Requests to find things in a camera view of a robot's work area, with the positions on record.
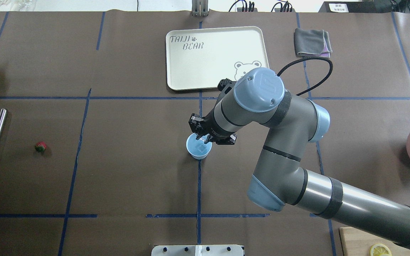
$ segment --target bear illustration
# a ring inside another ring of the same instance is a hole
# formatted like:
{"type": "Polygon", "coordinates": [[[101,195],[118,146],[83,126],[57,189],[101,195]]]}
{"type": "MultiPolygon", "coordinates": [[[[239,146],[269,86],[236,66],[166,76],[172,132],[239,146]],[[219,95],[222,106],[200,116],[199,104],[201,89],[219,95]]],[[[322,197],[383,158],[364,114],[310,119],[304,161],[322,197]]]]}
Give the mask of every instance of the bear illustration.
{"type": "Polygon", "coordinates": [[[255,60],[249,64],[243,64],[241,62],[235,63],[234,65],[234,67],[236,68],[235,80],[238,81],[238,79],[242,78],[249,71],[255,68],[260,68],[261,66],[262,66],[262,63],[258,60],[255,60]]]}

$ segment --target blue joint cover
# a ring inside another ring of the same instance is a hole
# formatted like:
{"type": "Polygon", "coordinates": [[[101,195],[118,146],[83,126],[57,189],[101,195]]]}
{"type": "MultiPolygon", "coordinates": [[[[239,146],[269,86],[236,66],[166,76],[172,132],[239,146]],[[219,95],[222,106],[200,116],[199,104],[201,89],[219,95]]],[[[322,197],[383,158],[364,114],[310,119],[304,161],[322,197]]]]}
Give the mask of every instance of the blue joint cover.
{"type": "Polygon", "coordinates": [[[324,137],[324,135],[328,132],[328,128],[330,127],[330,114],[328,113],[327,109],[317,105],[316,103],[312,101],[311,103],[316,109],[317,128],[316,128],[316,133],[314,133],[314,136],[308,142],[317,142],[317,141],[320,141],[324,137]]]}
{"type": "Polygon", "coordinates": [[[237,81],[233,94],[242,108],[255,113],[267,112],[283,100],[284,83],[275,71],[255,68],[237,81]]]}
{"type": "Polygon", "coordinates": [[[249,184],[248,192],[246,194],[251,201],[267,210],[281,211],[286,205],[254,175],[252,175],[251,183],[249,184]]]}

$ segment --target blue cup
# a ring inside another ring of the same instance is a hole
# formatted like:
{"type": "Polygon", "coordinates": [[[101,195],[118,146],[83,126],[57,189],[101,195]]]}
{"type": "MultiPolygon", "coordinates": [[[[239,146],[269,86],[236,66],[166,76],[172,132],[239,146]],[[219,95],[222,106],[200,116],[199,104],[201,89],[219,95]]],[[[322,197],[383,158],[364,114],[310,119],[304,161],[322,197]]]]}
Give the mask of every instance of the blue cup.
{"type": "Polygon", "coordinates": [[[192,133],[188,137],[188,139],[186,140],[186,148],[192,157],[197,160],[201,160],[204,159],[210,152],[212,143],[208,142],[207,144],[205,144],[205,139],[207,138],[207,136],[203,136],[198,140],[195,139],[196,137],[197,135],[195,133],[192,133]]]}

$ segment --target white paper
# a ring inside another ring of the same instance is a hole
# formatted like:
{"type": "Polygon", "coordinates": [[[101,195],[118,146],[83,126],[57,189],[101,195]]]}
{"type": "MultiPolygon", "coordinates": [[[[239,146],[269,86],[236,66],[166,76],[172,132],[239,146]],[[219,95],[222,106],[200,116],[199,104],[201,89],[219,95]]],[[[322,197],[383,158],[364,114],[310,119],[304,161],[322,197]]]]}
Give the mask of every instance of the white paper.
{"type": "Polygon", "coordinates": [[[332,12],[349,12],[346,4],[328,4],[332,12]]]}

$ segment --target wooden cutting board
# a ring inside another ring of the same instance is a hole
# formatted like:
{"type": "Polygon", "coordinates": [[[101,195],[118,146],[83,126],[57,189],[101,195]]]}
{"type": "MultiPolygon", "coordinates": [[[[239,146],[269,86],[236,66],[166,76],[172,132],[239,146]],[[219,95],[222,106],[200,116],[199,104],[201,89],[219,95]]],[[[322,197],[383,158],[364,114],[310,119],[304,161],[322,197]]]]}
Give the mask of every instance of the wooden cutting board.
{"type": "Polygon", "coordinates": [[[393,256],[410,256],[410,250],[353,227],[340,228],[340,237],[345,256],[369,256],[371,246],[379,243],[387,246],[393,256]]]}

